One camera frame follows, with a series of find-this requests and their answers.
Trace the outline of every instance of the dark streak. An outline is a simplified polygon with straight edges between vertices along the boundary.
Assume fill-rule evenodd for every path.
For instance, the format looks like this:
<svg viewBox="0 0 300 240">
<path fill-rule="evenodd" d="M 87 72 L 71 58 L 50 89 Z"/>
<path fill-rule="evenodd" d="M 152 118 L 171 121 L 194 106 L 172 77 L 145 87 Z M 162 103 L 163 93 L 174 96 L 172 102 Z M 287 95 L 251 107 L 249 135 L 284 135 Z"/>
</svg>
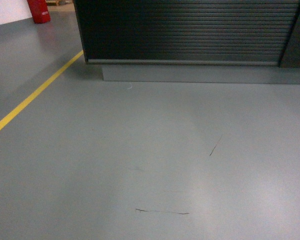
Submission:
<svg viewBox="0 0 300 240">
<path fill-rule="evenodd" d="M 218 142 L 216 143 L 216 145 L 215 145 L 214 148 L 212 149 L 212 152 L 211 152 L 210 155 L 209 155 L 210 157 L 211 157 L 211 155 L 213 154 L 213 152 L 214 152 L 214 150 L 216 149 L 216 147 L 218 146 L 218 144 L 219 144 L 219 142 L 220 142 L 222 136 L 223 136 L 223 134 L 221 135 L 221 137 L 219 138 Z"/>
<path fill-rule="evenodd" d="M 186 191 L 164 191 L 165 193 L 186 193 Z"/>
<path fill-rule="evenodd" d="M 136 208 L 135 210 L 139 211 L 139 212 L 152 212 L 152 213 L 166 213 L 166 214 L 180 214 L 180 215 L 186 215 L 186 214 L 190 214 L 189 212 L 175 212 L 175 211 L 156 211 L 156 210 L 142 210 L 142 209 L 138 209 Z"/>
</svg>

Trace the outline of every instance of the wooden pallet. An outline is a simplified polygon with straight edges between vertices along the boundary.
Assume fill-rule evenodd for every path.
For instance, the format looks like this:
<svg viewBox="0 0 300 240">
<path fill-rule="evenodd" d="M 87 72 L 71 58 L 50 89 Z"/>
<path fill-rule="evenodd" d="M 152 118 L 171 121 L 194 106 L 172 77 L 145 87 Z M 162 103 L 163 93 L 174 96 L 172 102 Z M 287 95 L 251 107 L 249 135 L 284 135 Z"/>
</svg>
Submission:
<svg viewBox="0 0 300 240">
<path fill-rule="evenodd" d="M 52 5 L 59 6 L 60 0 L 45 0 L 45 2 L 46 2 L 48 5 L 52 4 Z"/>
</svg>

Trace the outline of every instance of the gray base plinth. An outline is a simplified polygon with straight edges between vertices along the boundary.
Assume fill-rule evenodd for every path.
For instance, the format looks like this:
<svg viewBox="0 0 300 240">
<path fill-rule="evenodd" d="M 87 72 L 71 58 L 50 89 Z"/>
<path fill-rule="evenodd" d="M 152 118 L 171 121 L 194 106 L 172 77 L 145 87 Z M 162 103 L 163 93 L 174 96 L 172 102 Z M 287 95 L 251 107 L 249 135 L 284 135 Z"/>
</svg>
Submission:
<svg viewBox="0 0 300 240">
<path fill-rule="evenodd" d="M 104 81 L 300 84 L 300 69 L 275 66 L 102 65 Z"/>
</svg>

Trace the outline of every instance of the black scuff mark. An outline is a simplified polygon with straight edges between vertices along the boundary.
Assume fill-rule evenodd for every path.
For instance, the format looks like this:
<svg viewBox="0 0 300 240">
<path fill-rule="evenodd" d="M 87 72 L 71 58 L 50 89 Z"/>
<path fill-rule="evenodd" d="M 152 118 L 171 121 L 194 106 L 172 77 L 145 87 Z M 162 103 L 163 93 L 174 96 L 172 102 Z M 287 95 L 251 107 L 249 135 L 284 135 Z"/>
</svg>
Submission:
<svg viewBox="0 0 300 240">
<path fill-rule="evenodd" d="M 211 157 L 211 155 L 214 153 L 214 150 L 215 150 L 216 147 L 218 146 L 219 142 L 221 141 L 222 136 L 223 136 L 223 134 L 221 135 L 221 137 L 219 138 L 218 142 L 216 143 L 216 145 L 215 145 L 214 148 L 212 149 L 212 152 L 211 152 L 210 155 L 209 155 L 210 157 Z"/>
<path fill-rule="evenodd" d="M 179 214 L 179 215 L 187 215 L 189 212 L 176 212 L 176 211 L 157 211 L 157 210 L 143 210 L 136 208 L 135 210 L 143 213 L 164 213 L 164 214 Z"/>
</svg>

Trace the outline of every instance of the gray epoxy floor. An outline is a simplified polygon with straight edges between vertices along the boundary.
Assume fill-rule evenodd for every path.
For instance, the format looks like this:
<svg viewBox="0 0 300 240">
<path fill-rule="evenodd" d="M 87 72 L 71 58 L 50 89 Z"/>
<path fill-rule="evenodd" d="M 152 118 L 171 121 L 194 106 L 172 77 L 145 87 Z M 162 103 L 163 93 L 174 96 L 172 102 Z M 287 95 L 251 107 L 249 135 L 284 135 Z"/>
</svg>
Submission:
<svg viewBox="0 0 300 240">
<path fill-rule="evenodd" d="M 81 57 L 0 132 L 1 239 L 300 240 L 300 85 L 104 82 Z"/>
</svg>

